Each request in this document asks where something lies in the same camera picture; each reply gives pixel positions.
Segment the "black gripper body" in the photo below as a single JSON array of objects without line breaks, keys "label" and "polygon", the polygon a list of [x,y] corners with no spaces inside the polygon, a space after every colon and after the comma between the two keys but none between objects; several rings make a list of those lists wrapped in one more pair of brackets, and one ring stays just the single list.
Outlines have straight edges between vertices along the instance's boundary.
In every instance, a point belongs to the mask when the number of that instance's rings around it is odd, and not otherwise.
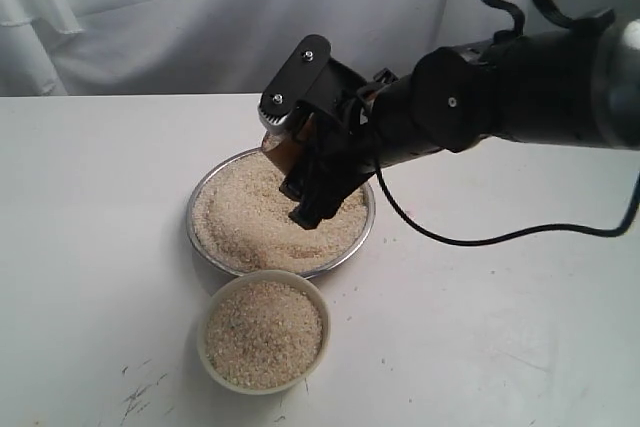
[{"label": "black gripper body", "polygon": [[374,100],[348,157],[364,171],[486,137],[592,147],[594,48],[582,40],[516,39],[497,45],[441,47]]}]

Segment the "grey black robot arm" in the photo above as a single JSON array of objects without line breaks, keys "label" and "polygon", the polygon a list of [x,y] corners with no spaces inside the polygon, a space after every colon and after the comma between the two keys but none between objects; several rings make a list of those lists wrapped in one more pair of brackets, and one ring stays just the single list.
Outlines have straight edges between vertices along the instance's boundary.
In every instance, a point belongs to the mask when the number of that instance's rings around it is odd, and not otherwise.
[{"label": "grey black robot arm", "polygon": [[639,26],[567,29],[441,47],[412,72],[372,81],[310,35],[264,92],[267,130],[294,154],[282,164],[291,219],[313,229],[383,168],[459,153],[488,137],[635,150],[639,146]]}]

